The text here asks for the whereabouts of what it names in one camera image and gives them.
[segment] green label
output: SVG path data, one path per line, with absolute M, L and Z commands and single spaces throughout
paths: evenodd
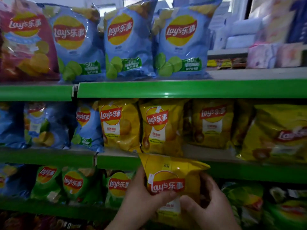
M 141 66 L 142 66 L 142 61 L 139 57 L 122 60 L 122 71 L 128 71 Z
M 81 75 L 91 75 L 101 73 L 100 63 L 98 61 L 95 62 L 87 62 L 84 64 L 80 64 L 82 67 Z
M 201 70 L 201 60 L 199 58 L 190 58 L 182 60 L 181 72 Z
M 81 142 L 79 144 L 87 146 L 87 147 L 92 147 L 92 142 L 93 140 L 91 138 L 87 139 L 87 138 L 81 137 Z

